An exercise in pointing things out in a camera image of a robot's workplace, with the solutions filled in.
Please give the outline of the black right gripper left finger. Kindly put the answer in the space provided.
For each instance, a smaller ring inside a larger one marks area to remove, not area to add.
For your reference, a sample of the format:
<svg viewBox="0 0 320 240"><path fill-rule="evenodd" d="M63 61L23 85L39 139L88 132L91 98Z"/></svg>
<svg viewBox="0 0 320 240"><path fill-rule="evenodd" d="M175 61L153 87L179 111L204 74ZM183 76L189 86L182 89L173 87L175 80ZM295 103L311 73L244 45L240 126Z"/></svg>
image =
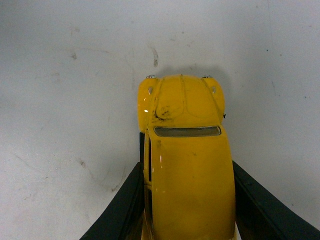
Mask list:
<svg viewBox="0 0 320 240"><path fill-rule="evenodd" d="M135 165L112 201L81 237L82 240L140 240L143 228L145 134L139 134L140 161Z"/></svg>

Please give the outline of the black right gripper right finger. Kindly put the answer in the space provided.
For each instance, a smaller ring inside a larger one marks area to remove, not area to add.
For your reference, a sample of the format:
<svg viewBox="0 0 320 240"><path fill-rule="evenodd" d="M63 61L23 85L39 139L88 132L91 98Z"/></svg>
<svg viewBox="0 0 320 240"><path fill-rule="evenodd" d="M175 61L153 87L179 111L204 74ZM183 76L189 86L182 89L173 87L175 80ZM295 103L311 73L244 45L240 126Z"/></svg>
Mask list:
<svg viewBox="0 0 320 240"><path fill-rule="evenodd" d="M318 240L320 231L233 162L236 224L243 240Z"/></svg>

